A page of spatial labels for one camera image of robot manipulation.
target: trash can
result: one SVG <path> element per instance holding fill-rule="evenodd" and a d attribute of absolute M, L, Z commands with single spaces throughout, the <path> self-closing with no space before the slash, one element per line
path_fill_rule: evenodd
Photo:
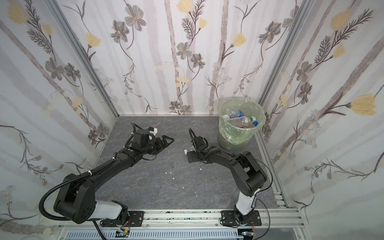
<path fill-rule="evenodd" d="M 221 116 L 226 114 L 228 107 L 239 109 L 247 117 L 256 117 L 257 126 L 253 128 L 236 127 L 225 121 Z M 252 136 L 263 128 L 266 117 L 263 108 L 251 100 L 233 98 L 225 101 L 220 107 L 219 134 L 217 141 L 220 147 L 230 152 L 240 152 L 245 148 Z"/>

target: black robotic arm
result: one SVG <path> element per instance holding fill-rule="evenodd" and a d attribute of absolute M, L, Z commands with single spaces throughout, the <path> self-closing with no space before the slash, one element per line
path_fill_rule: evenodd
<path fill-rule="evenodd" d="M 231 170 L 236 186 L 239 188 L 239 199 L 234 207 L 235 219 L 238 225 L 250 222 L 253 213 L 255 197 L 267 180 L 264 170 L 260 167 L 250 152 L 241 155 L 227 153 L 216 146 L 208 145 L 208 141 L 196 136 L 189 128 L 191 142 L 195 151 L 187 152 L 188 162 L 218 163 Z"/>
<path fill-rule="evenodd" d="M 143 155 L 157 155 L 174 142 L 173 138 L 165 135 L 162 138 L 155 137 L 157 129 L 153 127 L 141 129 L 134 123 L 132 126 L 134 130 L 124 148 L 110 160 L 80 175 L 70 174 L 64 178 L 62 184 L 49 190 L 40 200 L 41 214 L 53 220 L 72 220 L 76 223 L 100 218 L 109 219 L 110 225 L 126 223 L 130 218 L 127 206 L 118 202 L 98 201 L 95 199 L 95 192 L 121 171 L 145 159 Z M 46 198 L 57 189 L 60 191 L 53 209 L 64 217 L 53 216 L 44 208 Z"/>

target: marble surface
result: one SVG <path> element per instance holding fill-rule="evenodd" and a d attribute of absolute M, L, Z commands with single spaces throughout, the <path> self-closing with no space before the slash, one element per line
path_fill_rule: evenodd
<path fill-rule="evenodd" d="M 98 200 L 117 200 L 129 209 L 221 209 L 233 208 L 239 190 L 229 169 L 219 164 L 188 163 L 184 149 L 192 146 L 188 133 L 191 127 L 197 136 L 218 146 L 218 117 L 118 117 L 98 164 L 123 148 L 131 135 L 131 122 L 156 127 L 157 136 L 175 139 L 154 161 L 140 160 L 105 183 L 97 192 Z M 262 160 L 255 137 L 245 151 Z M 268 208 L 276 208 L 272 188 L 258 195 Z"/>

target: white arm segment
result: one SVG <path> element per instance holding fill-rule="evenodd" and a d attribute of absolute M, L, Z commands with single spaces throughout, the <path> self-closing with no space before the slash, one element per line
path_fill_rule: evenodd
<path fill-rule="evenodd" d="M 95 211 L 92 213 L 89 219 L 94 219 L 94 218 L 116 219 L 119 216 L 121 210 L 122 210 L 122 207 L 115 202 L 106 202 L 106 201 L 96 200 Z"/>
<path fill-rule="evenodd" d="M 255 191 L 255 194 L 252 197 L 248 197 L 244 195 L 242 192 L 239 192 L 239 199 L 236 203 L 236 208 L 241 212 L 243 215 L 247 215 L 255 206 L 252 206 L 253 201 L 257 195 L 257 193 L 260 191 L 260 188 Z"/>

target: floral wallpaper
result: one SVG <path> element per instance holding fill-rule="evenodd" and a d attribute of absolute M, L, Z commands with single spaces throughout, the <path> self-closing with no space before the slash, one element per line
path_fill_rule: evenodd
<path fill-rule="evenodd" d="M 119 114 L 218 114 L 258 101 L 297 0 L 58 0 Z"/>
<path fill-rule="evenodd" d="M 263 137 L 311 239 L 382 239 L 384 3 L 315 1 Z"/>
<path fill-rule="evenodd" d="M 0 5 L 0 238 L 51 239 L 40 198 L 93 167 L 115 117 L 44 2 Z"/>

